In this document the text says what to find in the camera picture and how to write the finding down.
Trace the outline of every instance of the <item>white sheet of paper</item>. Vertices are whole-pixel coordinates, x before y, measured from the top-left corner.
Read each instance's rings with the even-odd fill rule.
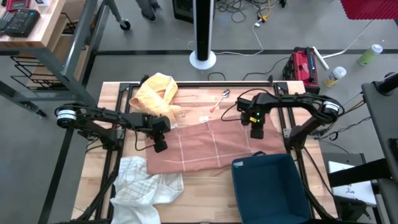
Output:
[[[349,169],[352,167],[354,166],[329,161],[329,173],[337,172],[343,169]],[[373,189],[370,181],[333,187],[331,191],[333,192],[333,195],[336,196],[355,198],[364,201],[368,205],[376,205],[376,199],[374,198]]]

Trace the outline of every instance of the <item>chair wheel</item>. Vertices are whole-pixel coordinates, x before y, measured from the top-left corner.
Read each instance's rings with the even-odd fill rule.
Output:
[[[130,30],[131,25],[129,21],[122,21],[124,23],[125,26],[123,26],[122,24],[120,24],[120,28],[122,28],[122,30]]]

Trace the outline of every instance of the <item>yellow container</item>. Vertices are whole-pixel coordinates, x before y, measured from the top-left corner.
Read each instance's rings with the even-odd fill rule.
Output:
[[[326,87],[330,88],[330,87],[334,86],[337,83],[337,81],[342,79],[346,74],[347,74],[347,71],[343,67],[336,67],[330,73],[328,78],[323,81],[323,84]]]

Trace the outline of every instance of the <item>white towel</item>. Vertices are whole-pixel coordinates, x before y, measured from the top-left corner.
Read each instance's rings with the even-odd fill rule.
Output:
[[[182,174],[147,173],[146,159],[123,157],[114,181],[115,198],[112,224],[160,224],[154,204],[171,203],[183,191]]]

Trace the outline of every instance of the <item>metal spoon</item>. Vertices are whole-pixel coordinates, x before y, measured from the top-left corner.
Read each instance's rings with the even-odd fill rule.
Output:
[[[214,105],[214,107],[212,107],[210,109],[210,112],[214,112],[214,110],[217,108],[217,106],[219,105],[219,103],[221,103],[221,101],[223,101],[224,98],[227,98],[229,96],[229,89],[224,90],[223,92],[223,97],[221,97],[221,99],[216,103],[216,105]]]

